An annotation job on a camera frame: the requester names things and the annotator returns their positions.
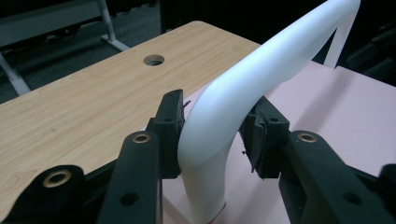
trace hole in table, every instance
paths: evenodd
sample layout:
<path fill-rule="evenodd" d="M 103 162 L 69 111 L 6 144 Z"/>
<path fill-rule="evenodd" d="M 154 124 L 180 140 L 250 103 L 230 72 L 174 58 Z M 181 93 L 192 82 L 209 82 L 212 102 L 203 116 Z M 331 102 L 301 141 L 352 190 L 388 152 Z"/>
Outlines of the hole in table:
<path fill-rule="evenodd" d="M 158 54 L 151 54 L 147 56 L 143 62 L 149 66 L 157 66 L 165 62 L 165 58 Z"/>

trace dark background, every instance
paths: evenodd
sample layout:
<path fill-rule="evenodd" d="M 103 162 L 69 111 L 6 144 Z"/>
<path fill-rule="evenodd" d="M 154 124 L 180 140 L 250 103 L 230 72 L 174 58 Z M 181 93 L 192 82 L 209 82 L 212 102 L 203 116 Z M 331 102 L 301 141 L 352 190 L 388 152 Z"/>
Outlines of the dark background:
<path fill-rule="evenodd" d="M 111 20 L 121 43 L 132 48 L 161 34 L 159 4 L 120 8 L 123 6 L 118 6 L 122 12 L 113 15 Z M 83 24 L 37 36 L 18 45 L 4 46 L 0 48 L 0 53 L 33 91 L 119 54 L 118 49 L 102 40 L 101 36 L 105 33 L 105 24 L 98 17 L 96 21 L 84 21 Z M 5 71 L 0 68 L 0 104 L 17 97 Z"/>
<path fill-rule="evenodd" d="M 0 18 L 68 1 L 73 0 L 0 0 Z M 154 4 L 156 0 L 106 0 L 106 3 L 110 15 L 115 15 L 133 7 Z"/>
<path fill-rule="evenodd" d="M 189 21 L 205 21 L 262 44 L 323 2 L 325 1 L 162 0 L 162 29 L 165 32 Z M 349 66 L 347 60 L 348 56 L 379 35 L 379 27 L 396 19 L 395 5 L 395 2 L 391 0 L 361 0 L 359 13 L 338 65 L 363 73 L 388 57 L 393 60 L 396 59 L 396 35 L 393 35 L 389 46 L 381 49 L 378 55 L 361 66 Z M 322 63 L 329 46 L 330 41 L 314 58 L 314 61 Z M 386 74 L 374 74 L 371 77 L 395 86 L 395 65 L 396 63 L 393 63 L 393 68 L 388 70 Z"/>

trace screw hole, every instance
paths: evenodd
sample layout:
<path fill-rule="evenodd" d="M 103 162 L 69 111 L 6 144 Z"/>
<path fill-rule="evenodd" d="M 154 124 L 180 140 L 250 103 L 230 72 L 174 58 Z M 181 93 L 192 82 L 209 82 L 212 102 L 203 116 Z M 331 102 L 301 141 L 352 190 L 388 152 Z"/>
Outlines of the screw hole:
<path fill-rule="evenodd" d="M 66 183 L 72 174 L 68 170 L 60 170 L 53 173 L 50 173 L 43 182 L 43 186 L 45 188 L 55 188 L 61 186 Z"/>
<path fill-rule="evenodd" d="M 149 141 L 149 139 L 150 139 L 150 137 L 148 134 L 141 133 L 141 134 L 138 134 L 137 136 L 135 136 L 133 141 L 135 143 L 146 143 Z"/>
<path fill-rule="evenodd" d="M 298 135 L 298 138 L 303 142 L 307 142 L 307 143 L 314 143 L 318 140 L 314 135 L 310 133 L 300 133 Z"/>
<path fill-rule="evenodd" d="M 120 202 L 123 206 L 134 205 L 139 200 L 139 195 L 135 192 L 122 195 Z"/>

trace metal frame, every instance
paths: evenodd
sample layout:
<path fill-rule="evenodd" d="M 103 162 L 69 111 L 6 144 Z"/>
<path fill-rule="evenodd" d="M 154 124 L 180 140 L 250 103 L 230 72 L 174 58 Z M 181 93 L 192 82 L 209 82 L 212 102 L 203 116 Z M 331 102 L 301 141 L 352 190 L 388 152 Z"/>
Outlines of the metal frame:
<path fill-rule="evenodd" d="M 107 34 L 102 38 L 120 51 L 127 50 L 129 47 L 116 38 L 105 0 L 75 0 L 3 18 L 0 20 L 0 30 L 2 31 L 0 47 L 98 16 L 102 16 L 107 29 Z M 37 24 L 44 23 L 45 26 L 37 26 Z M 0 66 L 5 70 L 18 95 L 30 91 L 23 78 L 11 68 L 2 55 L 0 55 Z"/>

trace pink table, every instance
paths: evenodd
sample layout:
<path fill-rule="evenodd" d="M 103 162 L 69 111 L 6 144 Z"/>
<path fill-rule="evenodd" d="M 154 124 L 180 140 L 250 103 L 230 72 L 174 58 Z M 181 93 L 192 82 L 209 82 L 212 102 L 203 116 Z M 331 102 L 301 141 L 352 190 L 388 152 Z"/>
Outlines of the pink table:
<path fill-rule="evenodd" d="M 186 99 L 187 110 L 203 89 Z M 321 135 L 346 164 L 378 175 L 384 164 L 396 162 L 396 88 L 343 67 L 309 63 L 265 96 L 290 121 L 291 131 Z M 289 223 L 278 180 L 252 174 L 242 151 L 237 135 L 227 161 L 227 205 L 214 223 Z M 163 194 L 170 203 L 167 213 L 191 222 L 181 177 L 164 180 Z"/>

